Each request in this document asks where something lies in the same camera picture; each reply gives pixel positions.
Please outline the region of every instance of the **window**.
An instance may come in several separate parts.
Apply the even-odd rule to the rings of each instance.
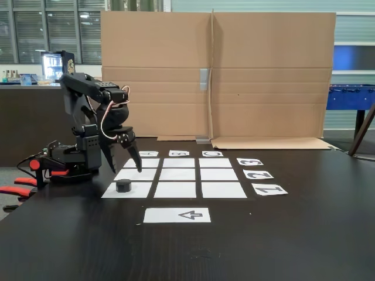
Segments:
[[[48,39],[50,51],[65,50],[77,58],[77,38],[74,12],[48,12]]]
[[[8,13],[0,12],[0,63],[14,63]]]
[[[8,0],[0,0],[0,8],[7,8]]]
[[[46,8],[73,8],[73,0],[46,0]]]
[[[15,12],[19,63],[40,64],[45,50],[41,12]]]
[[[78,0],[78,8],[105,8],[103,0]]]
[[[13,0],[14,8],[39,8],[41,7],[40,0]]]
[[[40,64],[44,50],[73,53],[77,64],[101,64],[100,11],[105,3],[0,0],[0,64]]]
[[[80,13],[82,63],[101,64],[100,12]]]

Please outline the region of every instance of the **tape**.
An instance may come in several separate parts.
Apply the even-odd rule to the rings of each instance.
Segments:
[[[208,78],[209,78],[209,69],[208,68],[201,68],[200,69],[200,90],[201,91],[207,90]]]

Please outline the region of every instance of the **white paper square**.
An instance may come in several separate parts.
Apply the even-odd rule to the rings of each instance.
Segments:
[[[156,169],[142,169],[141,173],[138,173],[137,169],[122,169],[115,180],[153,180],[156,174]]]
[[[195,169],[162,169],[159,180],[195,180]]]
[[[154,198],[196,198],[195,182],[159,182]]]
[[[244,170],[246,178],[250,180],[273,179],[272,175],[267,171],[248,171]]]
[[[223,157],[223,152],[220,151],[202,151],[204,157]]]
[[[247,198],[239,182],[202,183],[203,198]]]
[[[159,158],[145,158],[142,159],[142,168],[157,168],[159,165]],[[133,159],[129,159],[124,168],[136,168]]]
[[[194,168],[194,158],[165,158],[163,168]]]
[[[262,196],[288,194],[281,186],[276,184],[252,183],[255,192]]]
[[[199,158],[201,168],[232,168],[228,158]]]
[[[139,155],[141,157],[157,157],[158,154],[159,152],[157,151],[140,151],[139,152]]]
[[[237,158],[237,161],[242,166],[257,166],[263,165],[262,162],[258,159],[251,159],[251,158]]]
[[[189,156],[188,151],[183,151],[183,150],[170,150],[169,151],[169,156],[170,157],[178,157],[178,156]]]
[[[233,169],[200,169],[201,180],[238,180]]]
[[[148,208],[143,222],[145,224],[211,222],[211,218],[208,208]]]
[[[131,183],[131,191],[117,192],[116,183],[111,183],[101,198],[147,198],[152,182]]]

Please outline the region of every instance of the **cardboard box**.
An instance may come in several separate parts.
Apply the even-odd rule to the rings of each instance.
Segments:
[[[103,79],[131,87],[125,124],[137,136],[206,136],[211,15],[102,12],[101,29]]]
[[[334,29],[334,13],[215,13],[213,146],[327,148]]]
[[[138,136],[209,136],[221,148],[329,146],[315,138],[323,132],[334,13],[101,17],[103,79],[131,87],[126,124]]]

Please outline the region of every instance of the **electrical wire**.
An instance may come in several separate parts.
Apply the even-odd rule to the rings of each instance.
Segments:
[[[33,159],[35,156],[38,156],[38,155],[40,155],[40,154],[42,154],[42,152],[39,152],[39,153],[34,154],[34,155],[30,155],[29,157],[23,159],[21,162],[19,162],[19,163],[17,164],[17,166],[16,166],[17,169],[20,170],[20,171],[22,171],[22,172],[24,172],[24,173],[26,173],[26,174],[28,174],[29,176],[33,177],[34,179],[36,179],[36,176],[34,176],[32,173],[29,173],[29,172],[26,171],[26,170],[23,170],[21,167],[19,167],[19,165],[21,165],[23,162],[26,162],[27,160]]]
[[[47,170],[48,170],[48,169],[45,170],[45,179],[48,180],[48,179],[50,179],[51,177],[46,177]]]
[[[125,88],[128,88],[128,100],[127,101],[124,101],[124,102],[120,102],[118,104],[114,103],[113,101],[110,102],[110,104],[108,105],[107,109],[105,110],[105,113],[103,115],[103,119],[101,120],[100,122],[100,129],[101,129],[101,132],[103,133],[103,135],[108,138],[108,139],[117,139],[117,136],[107,136],[104,131],[103,131],[103,122],[106,118],[106,116],[108,115],[109,111],[111,110],[111,108],[114,106],[114,105],[121,105],[121,104],[127,104],[129,103],[129,97],[130,97],[130,87],[125,85],[123,86],[121,89],[124,90]]]
[[[96,111],[94,110],[93,106],[91,105],[90,98],[86,96],[86,101],[88,102],[88,105],[90,106],[91,110],[96,114]]]

